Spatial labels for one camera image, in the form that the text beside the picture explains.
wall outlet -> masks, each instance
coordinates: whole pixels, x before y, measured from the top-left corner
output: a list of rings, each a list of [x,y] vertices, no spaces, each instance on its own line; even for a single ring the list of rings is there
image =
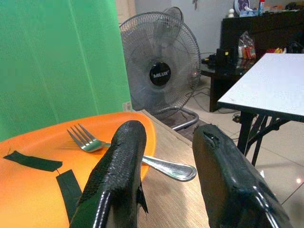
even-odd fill
[[[132,111],[131,101],[123,103],[123,111],[124,112],[131,112]]]

white table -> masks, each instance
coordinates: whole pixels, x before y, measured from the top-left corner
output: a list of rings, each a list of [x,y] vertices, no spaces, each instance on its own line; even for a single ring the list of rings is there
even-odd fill
[[[265,54],[219,99],[218,106],[241,111],[237,147],[246,154],[257,141],[257,157],[265,134],[291,120],[304,122],[304,54]],[[251,127],[254,114],[259,116]],[[272,120],[266,126],[269,116]]]

fork handle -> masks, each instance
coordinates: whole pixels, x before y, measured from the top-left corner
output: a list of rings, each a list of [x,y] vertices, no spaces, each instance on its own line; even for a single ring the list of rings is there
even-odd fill
[[[196,176],[197,173],[193,166],[164,161],[150,156],[144,155],[142,161],[143,163],[177,181],[190,181]]]

wood grain surface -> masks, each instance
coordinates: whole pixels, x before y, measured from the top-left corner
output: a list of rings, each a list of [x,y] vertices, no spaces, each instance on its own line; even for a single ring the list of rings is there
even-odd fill
[[[141,112],[155,125],[155,156],[195,166],[192,143],[146,111]],[[140,228],[209,228],[198,176],[179,182],[150,168],[142,187],[149,213],[140,209]]]

fan hub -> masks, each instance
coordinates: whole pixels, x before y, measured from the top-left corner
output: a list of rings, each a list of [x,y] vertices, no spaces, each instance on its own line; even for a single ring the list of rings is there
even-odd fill
[[[171,77],[171,69],[164,62],[157,62],[150,70],[150,80],[156,86],[165,85]]]

